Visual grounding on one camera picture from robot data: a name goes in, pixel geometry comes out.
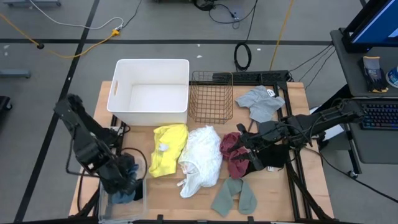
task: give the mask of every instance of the copper wire basket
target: copper wire basket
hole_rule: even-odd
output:
[[[189,117],[197,123],[225,124],[233,117],[233,74],[195,71],[190,82]]]

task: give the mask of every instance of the wooden table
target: wooden table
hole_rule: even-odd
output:
[[[107,111],[109,89],[111,82],[102,83],[99,92],[99,98],[95,109],[94,119],[103,127],[111,123],[112,114]],[[234,99],[251,90],[253,86],[234,86]],[[309,114],[307,98],[302,83],[288,83],[290,104],[293,114]],[[239,108],[234,104],[233,119],[225,124],[214,125],[216,132],[222,138],[225,134],[237,131],[236,125],[242,123],[249,126],[249,110]],[[204,127],[204,124],[195,123],[188,117],[188,128],[193,130]],[[154,133],[156,127],[133,126],[131,131],[124,137],[124,147],[136,147],[143,151],[148,163],[150,163],[150,154],[154,151]],[[256,132],[256,125],[253,125],[251,132]],[[328,189],[320,157],[315,153],[302,150],[302,163],[307,183],[307,189],[324,209],[326,214],[333,216]],[[238,212],[238,197],[235,197],[234,207],[229,215],[223,218],[217,212],[210,208],[210,205],[218,193],[222,183],[229,176],[226,162],[221,166],[220,178],[214,187],[202,187],[191,198],[183,199],[180,196],[181,187],[176,184],[185,178],[181,169],[177,168],[177,173],[163,177],[153,178],[147,175],[147,209],[148,212],[144,219],[155,220],[158,214],[163,214],[165,220],[247,220],[247,215]],[[266,171],[252,172],[244,178],[252,188],[258,204],[251,216],[255,221],[293,221],[292,202],[290,199],[289,184],[285,169],[277,172]],[[83,188],[81,191],[81,206],[83,206],[97,189],[98,179],[85,177],[83,179]],[[302,196],[298,188],[297,199],[300,208],[301,217],[304,218],[304,209],[302,205]],[[73,197],[70,214],[77,213],[78,185],[76,186]]]

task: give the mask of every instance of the keyboard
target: keyboard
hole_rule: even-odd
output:
[[[270,82],[286,82],[289,71],[233,72],[234,85],[264,85]],[[224,79],[225,73],[215,73],[213,80]]]
[[[398,101],[359,103],[367,112],[361,122],[361,129],[398,130]]]

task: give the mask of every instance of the gray cloth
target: gray cloth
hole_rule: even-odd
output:
[[[251,214],[257,207],[257,199],[250,189],[249,184],[242,179],[226,179],[220,192],[211,204],[211,208],[223,217],[227,216],[234,205],[232,196],[239,192],[241,192],[241,196],[239,198],[238,211],[244,215]]]
[[[272,119],[275,111],[281,108],[285,101],[283,98],[271,97],[264,86],[256,86],[245,95],[236,99],[240,107],[250,109],[250,118],[257,122],[266,122]]]

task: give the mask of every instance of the white cloth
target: white cloth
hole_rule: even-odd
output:
[[[223,156],[220,152],[221,139],[212,126],[198,128],[188,135],[178,163],[187,178],[177,185],[183,185],[180,195],[189,198],[200,187],[217,184]]]

